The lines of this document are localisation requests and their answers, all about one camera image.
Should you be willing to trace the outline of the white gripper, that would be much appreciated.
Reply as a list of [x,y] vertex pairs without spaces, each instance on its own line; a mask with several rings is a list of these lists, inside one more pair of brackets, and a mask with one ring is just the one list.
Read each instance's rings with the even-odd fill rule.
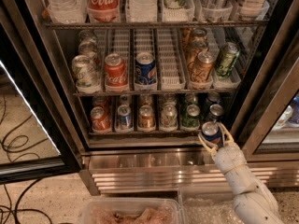
[[218,146],[207,141],[203,135],[198,138],[206,151],[214,157],[214,162],[224,175],[233,194],[238,195],[246,192],[253,192],[256,186],[256,177],[248,167],[244,153],[238,146],[233,146],[234,138],[227,128],[218,122],[221,131],[221,141]]

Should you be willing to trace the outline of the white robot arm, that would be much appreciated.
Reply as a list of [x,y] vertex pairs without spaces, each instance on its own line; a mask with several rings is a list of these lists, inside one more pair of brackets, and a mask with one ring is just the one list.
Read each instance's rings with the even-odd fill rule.
[[205,122],[198,137],[235,195],[233,208],[238,217],[245,224],[284,224],[277,200],[250,170],[226,127],[220,122]]

